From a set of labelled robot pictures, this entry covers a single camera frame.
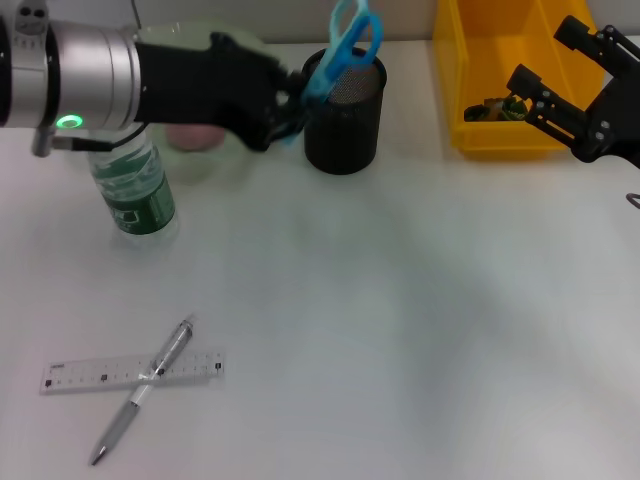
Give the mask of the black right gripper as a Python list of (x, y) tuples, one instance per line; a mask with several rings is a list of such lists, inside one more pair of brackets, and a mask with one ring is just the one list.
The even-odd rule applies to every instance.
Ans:
[(589, 27), (572, 15), (561, 22), (554, 39), (597, 63), (612, 78), (601, 92), (603, 81), (596, 82), (592, 97), (581, 108), (519, 64), (507, 89), (532, 102), (525, 121), (573, 150), (584, 163), (611, 155), (638, 168), (639, 47), (612, 25), (590, 33)]

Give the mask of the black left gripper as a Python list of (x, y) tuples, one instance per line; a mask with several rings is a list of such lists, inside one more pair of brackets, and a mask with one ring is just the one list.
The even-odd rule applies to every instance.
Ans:
[(204, 50), (138, 43), (136, 52), (138, 123), (213, 125), (258, 152), (291, 144), (306, 125), (304, 106), (288, 112), (282, 106), (300, 103), (308, 75), (286, 72), (275, 58), (226, 34), (212, 33)]

